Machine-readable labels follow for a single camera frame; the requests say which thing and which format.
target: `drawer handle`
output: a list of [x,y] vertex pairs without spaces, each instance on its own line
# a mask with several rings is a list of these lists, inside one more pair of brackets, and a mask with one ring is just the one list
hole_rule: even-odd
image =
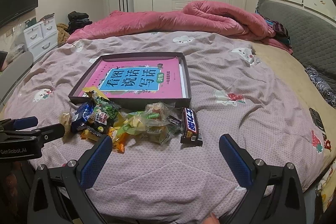
[[43,50],[46,50],[46,49],[49,48],[49,46],[50,46],[50,42],[49,42],[48,46],[47,46],[47,45],[42,46],[42,49],[43,49]]

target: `pink comforter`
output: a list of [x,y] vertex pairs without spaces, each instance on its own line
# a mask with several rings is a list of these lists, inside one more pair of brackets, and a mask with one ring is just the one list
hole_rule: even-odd
[[120,12],[111,14],[83,29],[76,30],[67,40],[118,37],[150,31],[203,31],[230,38],[261,41],[290,54],[292,49],[272,37],[274,30],[258,14],[249,13],[223,2],[194,1],[180,12]]

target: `screw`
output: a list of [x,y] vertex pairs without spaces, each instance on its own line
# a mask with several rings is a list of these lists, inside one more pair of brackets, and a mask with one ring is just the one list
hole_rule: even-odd
[[68,162],[69,167],[74,167],[76,165],[77,161],[76,160],[71,160]]
[[37,170],[43,170],[45,168],[45,165],[44,164],[40,164],[38,167],[37,167]]
[[262,159],[256,159],[255,163],[257,164],[257,166],[263,166],[264,165],[264,161]]
[[288,163],[288,164],[287,164],[287,167],[288,167],[288,169],[294,169],[294,164],[292,164],[292,163]]

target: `blue candy package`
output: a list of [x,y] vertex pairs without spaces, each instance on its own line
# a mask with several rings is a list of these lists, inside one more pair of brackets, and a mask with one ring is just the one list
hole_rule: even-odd
[[90,118],[93,112],[93,102],[87,102],[82,104],[76,111],[75,116],[73,118],[73,122],[71,123],[71,132],[77,133],[86,128],[86,123]]

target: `book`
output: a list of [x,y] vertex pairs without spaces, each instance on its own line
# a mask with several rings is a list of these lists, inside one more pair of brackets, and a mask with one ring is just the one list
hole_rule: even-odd
[[[85,83],[85,87],[92,86],[109,98],[186,98],[178,57],[159,60],[102,60]],[[85,97],[86,94],[81,91],[79,96]]]

